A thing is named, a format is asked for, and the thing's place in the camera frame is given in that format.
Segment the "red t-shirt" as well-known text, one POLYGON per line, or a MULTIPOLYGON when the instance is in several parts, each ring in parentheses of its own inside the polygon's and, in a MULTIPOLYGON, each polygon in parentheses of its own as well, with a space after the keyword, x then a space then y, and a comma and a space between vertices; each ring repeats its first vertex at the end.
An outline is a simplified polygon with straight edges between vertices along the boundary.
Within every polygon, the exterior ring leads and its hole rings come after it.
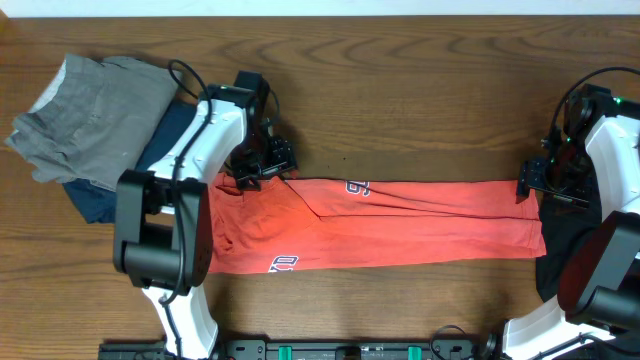
POLYGON ((209 188, 212 273, 261 274, 545 255, 535 198, 513 180, 368 182, 273 178, 209 188))

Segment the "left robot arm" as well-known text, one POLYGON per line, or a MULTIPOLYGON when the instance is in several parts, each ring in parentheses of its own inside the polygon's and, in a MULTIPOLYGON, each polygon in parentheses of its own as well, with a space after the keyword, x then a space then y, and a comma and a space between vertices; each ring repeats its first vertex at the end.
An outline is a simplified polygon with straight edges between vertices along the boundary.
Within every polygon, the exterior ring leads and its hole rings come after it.
POLYGON ((227 168, 242 190, 297 167, 289 142, 264 115, 270 85, 241 71, 232 85, 208 85, 174 146, 116 187, 113 263, 152 302, 166 332, 159 343, 103 344, 102 359, 208 359, 218 325, 203 287, 213 253, 209 184, 227 168))

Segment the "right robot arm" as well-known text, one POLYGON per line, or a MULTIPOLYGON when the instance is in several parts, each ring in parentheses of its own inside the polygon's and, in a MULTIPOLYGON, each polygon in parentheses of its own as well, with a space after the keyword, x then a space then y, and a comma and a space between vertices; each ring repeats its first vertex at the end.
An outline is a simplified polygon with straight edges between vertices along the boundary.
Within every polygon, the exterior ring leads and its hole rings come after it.
POLYGON ((523 163, 520 200, 543 195, 543 237, 556 292, 506 322, 495 359, 639 356, 639 105, 585 84, 560 103, 546 153, 523 163))

